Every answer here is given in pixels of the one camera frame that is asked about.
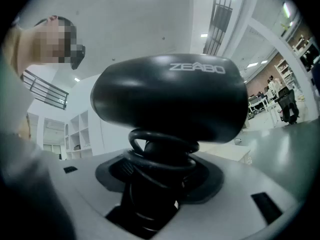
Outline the black office chair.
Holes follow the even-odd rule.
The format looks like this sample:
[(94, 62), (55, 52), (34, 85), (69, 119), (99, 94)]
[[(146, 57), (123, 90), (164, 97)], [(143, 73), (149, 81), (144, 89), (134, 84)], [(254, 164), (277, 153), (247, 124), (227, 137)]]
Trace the black office chair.
[(297, 107), (294, 91), (288, 89), (288, 87), (284, 87), (279, 91), (278, 95), (279, 97), (276, 102), (281, 108), (280, 119), (289, 125), (296, 124), (300, 112)]

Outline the white office desk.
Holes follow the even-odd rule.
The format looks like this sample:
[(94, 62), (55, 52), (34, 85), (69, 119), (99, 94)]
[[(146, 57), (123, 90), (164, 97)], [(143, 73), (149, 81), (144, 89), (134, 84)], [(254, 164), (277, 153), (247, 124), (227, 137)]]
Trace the white office desk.
[(248, 99), (249, 115), (256, 115), (262, 111), (266, 111), (269, 117), (274, 121), (277, 119), (277, 103), (274, 100), (268, 101), (267, 97), (252, 96)]

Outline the person's tan hoodie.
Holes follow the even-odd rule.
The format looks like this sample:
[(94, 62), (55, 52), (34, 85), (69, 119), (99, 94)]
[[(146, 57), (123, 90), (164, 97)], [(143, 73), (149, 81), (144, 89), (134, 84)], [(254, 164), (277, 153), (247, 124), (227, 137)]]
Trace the person's tan hoodie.
[[(20, 80), (24, 82), (22, 72), (18, 71), (18, 46), (20, 42), (22, 29), (17, 25), (12, 26), (6, 33), (2, 42), (1, 48), (6, 62), (10, 65), (13, 71), (19, 76)], [(30, 118), (28, 113), (22, 120), (18, 130), (18, 136), (25, 140), (31, 139)]]

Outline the black metal railing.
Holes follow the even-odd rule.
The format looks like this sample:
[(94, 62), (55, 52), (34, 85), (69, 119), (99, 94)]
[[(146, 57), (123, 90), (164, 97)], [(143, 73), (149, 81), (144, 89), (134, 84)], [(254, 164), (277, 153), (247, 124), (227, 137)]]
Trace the black metal railing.
[(206, 55), (216, 56), (232, 16), (236, 0), (213, 0), (208, 33), (203, 48)]
[(65, 110), (69, 93), (43, 80), (32, 72), (23, 73), (23, 82), (34, 98), (52, 107)]

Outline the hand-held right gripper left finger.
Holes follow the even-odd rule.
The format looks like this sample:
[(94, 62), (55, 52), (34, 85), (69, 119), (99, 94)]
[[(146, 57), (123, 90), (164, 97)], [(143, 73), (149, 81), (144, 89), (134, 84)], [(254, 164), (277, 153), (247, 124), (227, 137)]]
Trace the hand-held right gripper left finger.
[(119, 150), (48, 163), (55, 190), (74, 226), (76, 240), (140, 240), (105, 218), (120, 204), (122, 194), (108, 191), (96, 179), (98, 165), (121, 153)]

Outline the white cubby shelf unit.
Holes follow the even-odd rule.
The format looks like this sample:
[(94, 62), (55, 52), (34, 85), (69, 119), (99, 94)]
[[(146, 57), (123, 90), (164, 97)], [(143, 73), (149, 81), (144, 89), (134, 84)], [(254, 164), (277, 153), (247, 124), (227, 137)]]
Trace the white cubby shelf unit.
[(67, 160), (93, 156), (88, 110), (74, 116), (64, 124), (64, 143)]

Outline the black hair dryer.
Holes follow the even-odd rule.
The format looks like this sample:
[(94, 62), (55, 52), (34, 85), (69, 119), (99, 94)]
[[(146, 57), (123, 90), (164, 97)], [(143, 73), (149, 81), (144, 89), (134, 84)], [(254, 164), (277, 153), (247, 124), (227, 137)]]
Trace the black hair dryer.
[(200, 142), (227, 143), (241, 131), (248, 93), (229, 59), (169, 54), (110, 65), (90, 102), (105, 122), (131, 128), (130, 149), (100, 164), (96, 179), (122, 194), (106, 218), (145, 240), (180, 209), (203, 204), (222, 188), (223, 171), (196, 156)]

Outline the white shelving rack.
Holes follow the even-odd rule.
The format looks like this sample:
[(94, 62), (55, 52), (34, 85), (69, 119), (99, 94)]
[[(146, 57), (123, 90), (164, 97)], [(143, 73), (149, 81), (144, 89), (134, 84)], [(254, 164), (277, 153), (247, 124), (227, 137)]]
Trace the white shelving rack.
[(280, 74), (283, 84), (289, 89), (293, 89), (295, 84), (294, 73), (287, 61), (283, 58), (274, 67)]

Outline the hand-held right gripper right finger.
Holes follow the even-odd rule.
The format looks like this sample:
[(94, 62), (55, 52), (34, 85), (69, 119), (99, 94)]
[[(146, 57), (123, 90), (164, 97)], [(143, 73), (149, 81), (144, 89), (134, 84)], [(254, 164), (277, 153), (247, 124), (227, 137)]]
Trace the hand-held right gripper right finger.
[[(222, 188), (206, 203), (182, 205), (154, 240), (266, 239), (299, 210), (300, 204), (288, 191), (255, 167), (205, 152), (196, 155), (223, 171)], [(258, 193), (266, 193), (282, 211), (271, 225), (252, 198)]]

